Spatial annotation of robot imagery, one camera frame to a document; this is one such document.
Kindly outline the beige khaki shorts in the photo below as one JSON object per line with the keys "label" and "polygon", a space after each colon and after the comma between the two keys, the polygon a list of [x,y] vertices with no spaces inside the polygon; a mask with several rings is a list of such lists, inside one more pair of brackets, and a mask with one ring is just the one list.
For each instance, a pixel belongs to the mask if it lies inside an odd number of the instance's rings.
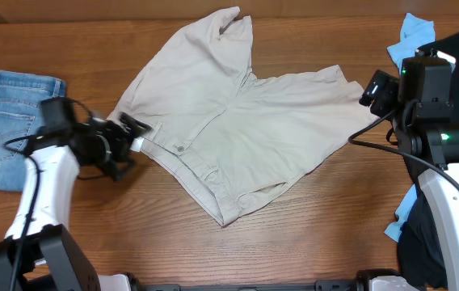
{"label": "beige khaki shorts", "polygon": [[150,126],[138,150],[221,226],[261,209],[373,122],[337,65],[257,78],[253,24],[238,7],[180,28],[122,94],[112,117]]}

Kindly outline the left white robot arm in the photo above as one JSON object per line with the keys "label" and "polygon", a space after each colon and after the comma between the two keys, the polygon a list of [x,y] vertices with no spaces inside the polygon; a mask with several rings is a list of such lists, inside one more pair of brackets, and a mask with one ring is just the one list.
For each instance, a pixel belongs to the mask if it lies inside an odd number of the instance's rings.
{"label": "left white robot arm", "polygon": [[20,154],[27,177],[18,211],[0,242],[0,290],[127,290],[142,288],[131,273],[101,276],[68,231],[71,197],[81,167],[122,179],[135,166],[133,142],[151,130],[125,112],[78,121],[74,99],[47,99],[44,124],[26,136]]}

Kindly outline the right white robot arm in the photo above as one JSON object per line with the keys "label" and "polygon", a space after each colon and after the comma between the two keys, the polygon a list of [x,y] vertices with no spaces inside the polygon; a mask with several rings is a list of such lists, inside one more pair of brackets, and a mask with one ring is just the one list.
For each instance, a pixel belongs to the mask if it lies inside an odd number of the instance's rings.
{"label": "right white robot arm", "polygon": [[416,177],[436,226],[448,289],[459,290],[459,124],[452,122],[453,59],[403,60],[399,77],[372,76],[360,104],[391,123],[394,141],[382,150],[403,156]]}

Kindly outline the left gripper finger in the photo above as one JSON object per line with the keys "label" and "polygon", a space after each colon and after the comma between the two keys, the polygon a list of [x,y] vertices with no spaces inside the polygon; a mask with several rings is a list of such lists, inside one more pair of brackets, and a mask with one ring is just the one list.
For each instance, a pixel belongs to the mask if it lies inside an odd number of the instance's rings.
{"label": "left gripper finger", "polygon": [[123,179],[135,166],[136,161],[128,159],[123,162],[105,162],[99,166],[99,169],[113,181],[119,181]]}
{"label": "left gripper finger", "polygon": [[152,129],[150,125],[134,119],[125,112],[120,113],[119,120],[122,125],[134,136],[142,136]]}

